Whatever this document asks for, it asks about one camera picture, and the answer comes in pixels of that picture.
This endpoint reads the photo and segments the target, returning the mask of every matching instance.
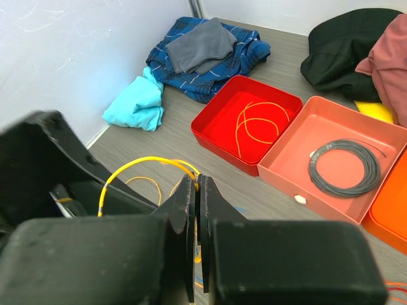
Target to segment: wire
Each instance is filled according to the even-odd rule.
[[[202,262],[201,247],[199,247],[198,256],[195,257],[194,261],[195,264],[199,264],[200,262]]]
[[[359,140],[359,139],[353,139],[353,138],[343,138],[343,139],[341,139],[341,140],[351,140],[351,141],[362,142],[363,144],[369,145],[370,147],[376,149],[378,152],[380,152],[380,153],[383,155],[384,158],[387,158],[386,154],[385,154],[383,151],[381,151],[381,150],[380,150],[379,148],[377,148],[376,146],[374,146],[374,145],[372,145],[372,144],[370,144],[370,143],[367,143],[367,142],[365,142],[365,141],[362,141],[362,140]]]
[[[181,183],[181,181],[178,181],[176,185],[174,185],[174,187],[172,188],[171,192],[170,192],[170,197],[172,196],[172,194],[175,192],[175,190],[177,189],[178,185]]]
[[[387,290],[397,290],[397,291],[403,291],[407,295],[407,289],[401,288],[401,287],[391,287],[388,288]]]
[[[202,286],[201,284],[199,284],[197,281],[195,282],[195,285],[198,286],[198,287],[200,287],[200,288],[202,288],[202,289],[204,289],[204,286]]]
[[[121,172],[124,172],[126,169],[130,168],[131,166],[134,166],[136,164],[142,163],[142,162],[146,162],[146,161],[158,161],[158,162],[163,162],[163,163],[167,163],[167,164],[171,164],[174,165],[178,168],[180,168],[181,170],[183,170],[184,172],[186,172],[191,179],[193,179],[194,181],[194,185],[195,185],[195,189],[198,190],[199,186],[198,186],[198,182],[194,176],[193,173],[191,173],[190,170],[188,170],[185,166],[183,166],[182,164],[180,164],[179,162],[175,162],[173,160],[170,159],[166,159],[166,158],[162,158],[162,157],[155,157],[155,156],[148,156],[148,157],[143,157],[143,158],[139,158],[139,159],[135,159],[131,162],[128,162],[126,164],[124,164],[122,167],[120,167],[119,169],[117,169],[114,173],[112,173],[112,175],[106,180],[106,183],[104,184],[103,188],[102,188],[102,192],[100,193],[100,198],[99,198],[99,209],[97,212],[97,216],[98,217],[102,217],[103,216],[103,206],[104,206],[104,198],[106,197],[106,193],[107,193],[107,186],[112,183],[112,181],[114,180],[114,178],[116,178]]]
[[[195,174],[196,174],[196,179],[198,178],[198,176],[201,174],[199,170],[197,170],[197,168],[195,166],[193,166],[192,164],[188,163],[187,161],[184,160],[179,160],[179,159],[173,159],[172,161],[181,163],[183,165],[188,166],[190,169],[192,169]],[[179,184],[181,183],[181,180],[178,181],[178,183],[176,185],[174,185],[174,187],[172,188],[171,192],[170,192],[170,196],[172,196],[172,194],[174,193],[174,191],[177,189],[177,187],[179,186]]]
[[[239,130],[239,128],[240,128],[243,124],[244,124],[244,126],[245,126],[246,133],[247,133],[247,135],[248,135],[250,138],[252,138],[253,140],[255,140],[255,141],[257,141],[257,142],[264,143],[264,144],[273,144],[273,142],[262,141],[262,140],[257,139],[256,137],[254,137],[254,136],[249,132],[249,129],[247,128],[247,122],[248,122],[248,121],[254,121],[254,120],[256,120],[256,121],[266,121],[266,122],[271,123],[271,124],[274,125],[275,129],[277,130],[277,136],[278,136],[279,133],[280,133],[278,126],[277,126],[273,121],[270,121],[269,119],[263,119],[263,118],[250,118],[250,119],[246,119],[246,110],[248,110],[248,109],[251,108],[251,107],[257,106],[257,105],[265,105],[265,104],[275,105],[275,106],[277,106],[278,108],[280,108],[280,109],[282,109],[282,110],[284,111],[284,113],[285,113],[286,116],[287,116],[288,122],[290,121],[290,117],[289,117],[287,111],[286,111],[283,107],[281,107],[280,105],[278,105],[278,104],[275,104],[275,103],[272,103],[272,102],[262,102],[262,103],[257,103],[257,104],[252,104],[252,103],[253,103],[253,102],[250,102],[250,103],[248,103],[248,104],[246,105],[246,107],[245,107],[245,108],[240,112],[240,114],[237,116],[237,120],[236,120],[235,140],[236,140],[236,146],[237,146],[237,152],[238,152],[239,158],[242,157],[242,153],[240,152],[240,145],[239,145],[239,140],[238,140],[238,130]],[[239,123],[239,120],[240,120],[240,117],[242,116],[242,114],[243,114],[243,121]]]
[[[406,301],[404,301],[404,300],[402,300],[402,299],[399,299],[398,297],[391,297],[390,300],[399,301],[400,303],[407,304]]]
[[[393,285],[393,286],[407,286],[407,283],[398,283],[398,282],[394,282],[394,281],[387,281],[386,285]]]
[[[65,203],[68,201],[72,201],[72,198],[67,197],[67,198],[61,198],[61,199],[57,200],[57,202],[59,202],[59,203]]]
[[[364,176],[362,181],[353,187],[341,188],[330,184],[317,170],[318,159],[328,151],[339,149],[357,156],[363,163]],[[353,198],[374,189],[380,182],[380,166],[376,156],[363,145],[351,140],[335,140],[318,148],[311,156],[308,172],[311,181],[323,192],[339,197]]]
[[[157,181],[154,180],[154,179],[152,179],[152,178],[149,178],[149,177],[137,176],[137,177],[133,177],[133,178],[131,178],[131,179],[128,179],[128,180],[126,181],[126,184],[128,184],[129,182],[131,182],[131,181],[133,181],[133,180],[136,180],[136,179],[149,180],[149,181],[151,181],[153,184],[155,184],[155,186],[157,187],[157,191],[158,191],[158,206],[160,206],[160,205],[161,205],[162,194],[161,194],[160,186],[158,185]]]

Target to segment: small white object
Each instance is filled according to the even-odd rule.
[[[297,203],[299,203],[300,205],[306,205],[307,204],[307,200],[300,196],[300,195],[296,195],[294,196],[294,200],[297,201]]]

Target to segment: orange cable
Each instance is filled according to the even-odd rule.
[[[201,284],[199,284],[197,281],[195,282],[195,285],[198,287],[201,287],[202,289],[204,289],[204,286],[202,286]]]
[[[178,183],[176,185],[174,185],[174,187],[172,188],[171,192],[170,192],[170,197],[172,196],[172,194],[174,193],[174,191],[177,189],[178,185],[181,183],[181,180],[178,181]]]
[[[400,285],[400,286],[407,286],[407,283],[398,283],[398,282],[394,282],[394,281],[387,281],[387,282],[386,282],[386,285],[393,285],[393,286],[397,286],[397,285]]]
[[[201,248],[199,248],[198,256],[195,257],[195,264],[202,262]]]
[[[288,122],[290,121],[289,115],[288,115],[287,111],[286,111],[283,107],[281,107],[280,105],[277,105],[277,104],[272,103],[272,102],[262,102],[262,103],[257,103],[257,104],[254,104],[254,105],[252,105],[252,102],[248,103],[248,104],[246,105],[246,107],[245,107],[245,108],[240,112],[240,114],[237,116],[237,121],[236,121],[235,140],[236,140],[238,155],[239,155],[240,158],[242,157],[242,153],[240,152],[240,145],[239,145],[239,142],[238,142],[238,130],[239,130],[240,126],[242,126],[242,124],[245,125],[245,130],[246,130],[247,135],[250,136],[250,138],[252,138],[253,140],[255,140],[255,141],[257,141],[257,142],[260,142],[260,143],[273,144],[273,142],[266,142],[266,141],[262,141],[262,140],[259,140],[259,139],[255,138],[255,137],[253,137],[253,136],[250,134],[249,130],[247,129],[247,122],[248,122],[248,121],[258,120],[258,121],[266,121],[266,122],[268,122],[268,123],[271,123],[271,124],[273,124],[274,127],[276,127],[276,129],[277,129],[277,136],[279,135],[279,128],[278,128],[278,126],[277,126],[273,121],[270,121],[269,119],[263,119],[263,118],[251,118],[251,119],[246,119],[245,112],[246,112],[246,110],[247,110],[248,108],[251,108],[251,107],[254,107],[254,106],[257,106],[257,105],[264,105],[264,104],[275,105],[275,106],[277,106],[278,108],[282,109],[282,110],[284,111],[284,113],[286,114],[286,116],[287,116]],[[239,120],[240,120],[240,117],[241,117],[242,114],[243,114],[244,120],[243,120],[243,122],[239,123]]]
[[[407,301],[404,301],[404,300],[402,300],[402,299],[399,299],[398,297],[391,297],[390,300],[399,301],[400,303],[407,304]]]
[[[156,180],[154,180],[154,179],[152,179],[152,178],[149,178],[149,177],[137,176],[137,177],[133,177],[133,178],[131,178],[131,179],[128,179],[128,180],[126,181],[126,184],[128,184],[129,182],[131,182],[131,181],[133,181],[133,180],[135,180],[135,179],[145,179],[145,180],[149,180],[149,181],[151,181],[153,184],[155,184],[155,186],[157,187],[157,190],[158,190],[158,206],[160,206],[160,205],[161,205],[162,194],[161,194],[160,186],[158,185],[158,183],[156,182]]]

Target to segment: coiled cable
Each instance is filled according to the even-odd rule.
[[[246,107],[240,112],[240,114],[237,116],[237,121],[236,121],[236,129],[235,129],[235,140],[236,140],[236,146],[237,146],[237,153],[239,155],[239,158],[242,157],[242,153],[240,152],[240,144],[239,144],[239,139],[238,139],[238,131],[239,128],[244,125],[244,128],[246,130],[247,135],[252,138],[253,140],[259,142],[259,143],[264,143],[264,144],[273,144],[273,142],[267,142],[267,141],[263,141],[260,139],[257,139],[256,137],[253,137],[253,135],[249,132],[249,129],[247,128],[247,122],[249,121],[264,121],[264,122],[268,122],[271,123],[272,125],[274,125],[276,131],[277,131],[277,136],[279,136],[279,127],[277,126],[277,124],[275,124],[273,121],[270,121],[269,119],[263,119],[263,118],[250,118],[247,119],[246,118],[246,110],[254,107],[254,106],[258,106],[258,105],[274,105],[278,108],[280,108],[281,110],[284,111],[284,114],[287,117],[288,122],[290,122],[290,117],[287,113],[287,111],[281,107],[280,105],[276,104],[276,103],[272,103],[272,102],[261,102],[261,103],[257,103],[257,104],[253,104],[253,102],[250,102],[246,105]],[[239,123],[240,121],[240,117],[243,115],[243,121]]]
[[[117,169],[114,173],[111,174],[111,176],[106,180],[106,183],[104,184],[103,188],[102,188],[102,192],[100,193],[100,198],[99,198],[99,208],[97,211],[97,216],[98,217],[102,217],[103,216],[103,206],[104,206],[104,198],[106,197],[106,193],[107,193],[107,187],[108,185],[110,185],[110,183],[112,183],[112,181],[121,173],[124,172],[126,169],[142,163],[142,162],[146,162],[146,161],[158,161],[161,163],[166,163],[166,164],[171,164],[174,165],[175,167],[178,167],[179,169],[183,170],[184,172],[186,172],[192,179],[192,181],[194,182],[195,185],[195,189],[196,191],[199,190],[199,185],[198,185],[198,181],[195,177],[195,175],[188,170],[185,166],[183,166],[182,164],[188,165],[190,168],[195,168],[192,165],[190,165],[188,162],[182,161],[182,160],[170,160],[170,159],[166,159],[166,158],[162,158],[162,157],[156,157],[156,156],[148,156],[148,157],[142,157],[139,159],[135,159],[131,162],[128,162],[126,164],[124,164],[122,167],[120,167],[119,169]]]
[[[318,159],[328,151],[340,149],[357,156],[363,164],[364,176],[360,183],[353,187],[341,188],[330,184],[317,170]],[[308,171],[312,182],[323,192],[339,197],[353,198],[366,194],[374,189],[380,182],[380,166],[376,156],[365,146],[352,140],[340,139],[327,143],[311,155]]]

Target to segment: plastic tray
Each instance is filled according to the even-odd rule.
[[[362,222],[363,227],[407,255],[407,152],[390,173]]]
[[[284,110],[276,105],[260,104],[265,102],[275,103]],[[249,104],[259,105],[246,109],[246,119],[267,119],[277,126],[264,120],[252,119],[247,121],[249,133],[263,142],[273,143],[283,134],[303,106],[298,97],[253,79],[235,76],[193,120],[191,130],[201,146],[245,173],[257,176],[257,164],[273,144],[253,140],[242,125],[237,133],[241,153],[239,156],[236,141],[237,118]],[[239,123],[243,121],[244,117],[241,115]]]
[[[326,219],[360,224],[380,185],[360,197],[336,198],[317,188],[308,174],[310,154],[337,139],[354,139],[371,149],[379,160],[381,184],[407,143],[407,130],[322,97],[312,97],[261,160],[259,174],[263,180],[283,193],[291,197],[304,197],[306,206]],[[357,184],[364,173],[363,165],[357,157],[339,150],[327,152],[320,158],[317,166],[327,181],[340,187]]]

